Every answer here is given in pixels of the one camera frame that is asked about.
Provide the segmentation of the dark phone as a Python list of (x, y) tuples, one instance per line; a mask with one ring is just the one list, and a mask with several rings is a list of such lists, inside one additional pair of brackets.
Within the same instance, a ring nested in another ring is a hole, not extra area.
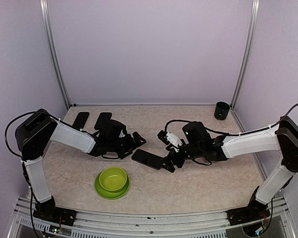
[(160, 170), (162, 168), (162, 157), (142, 149), (138, 149), (132, 155), (132, 160), (156, 170)]

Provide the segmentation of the black phone case horizontal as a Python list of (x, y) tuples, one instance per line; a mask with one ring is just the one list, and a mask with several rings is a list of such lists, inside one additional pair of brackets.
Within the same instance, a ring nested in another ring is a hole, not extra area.
[(79, 112), (78, 115), (76, 116), (72, 126), (76, 129), (83, 129), (87, 122), (89, 115), (90, 115), (89, 112)]

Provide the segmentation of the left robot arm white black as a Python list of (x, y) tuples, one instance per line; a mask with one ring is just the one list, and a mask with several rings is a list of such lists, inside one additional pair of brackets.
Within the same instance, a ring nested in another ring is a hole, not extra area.
[(88, 112), (81, 112), (69, 124), (45, 109), (38, 109), (15, 117), (5, 128), (7, 133), (15, 122), (25, 119), (14, 131), (18, 151), (15, 152), (8, 142), (5, 145), (10, 153), (21, 159), (36, 206), (50, 221), (56, 220), (60, 213), (46, 179), (44, 162), (55, 145), (104, 159), (109, 159), (109, 154), (116, 154), (116, 158), (122, 160), (147, 142), (138, 132), (129, 133), (126, 125), (112, 118), (111, 112), (100, 113), (95, 131), (88, 132), (83, 128), (88, 117)]

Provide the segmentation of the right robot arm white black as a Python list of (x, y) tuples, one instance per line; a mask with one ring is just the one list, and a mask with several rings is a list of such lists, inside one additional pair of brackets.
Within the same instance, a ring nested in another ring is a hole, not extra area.
[(187, 142), (168, 131), (158, 133), (158, 138), (167, 145), (169, 154), (166, 160), (173, 166), (182, 167), (186, 160), (210, 166), (213, 162), (257, 152), (281, 151), (282, 159), (252, 194), (249, 204), (244, 209), (244, 216), (255, 220), (263, 213), (264, 207), (271, 202), (276, 193), (283, 189), (298, 173), (298, 126), (284, 115), (274, 124), (253, 131), (229, 134), (218, 132), (210, 136), (211, 129), (200, 121), (184, 121), (182, 128)]

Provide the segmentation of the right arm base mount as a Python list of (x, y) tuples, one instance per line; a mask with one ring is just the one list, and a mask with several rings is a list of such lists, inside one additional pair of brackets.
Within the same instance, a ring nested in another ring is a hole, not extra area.
[(262, 204), (256, 200), (256, 192), (258, 188), (259, 186), (252, 193), (247, 206), (229, 209), (227, 211), (228, 220), (231, 226), (253, 222), (271, 215), (268, 205)]

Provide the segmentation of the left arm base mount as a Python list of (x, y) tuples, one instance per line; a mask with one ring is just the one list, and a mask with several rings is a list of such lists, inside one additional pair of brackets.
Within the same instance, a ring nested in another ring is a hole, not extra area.
[(45, 202), (35, 203), (33, 216), (44, 221), (72, 227), (75, 222), (76, 211), (72, 209), (57, 207), (54, 197), (52, 196), (51, 199)]

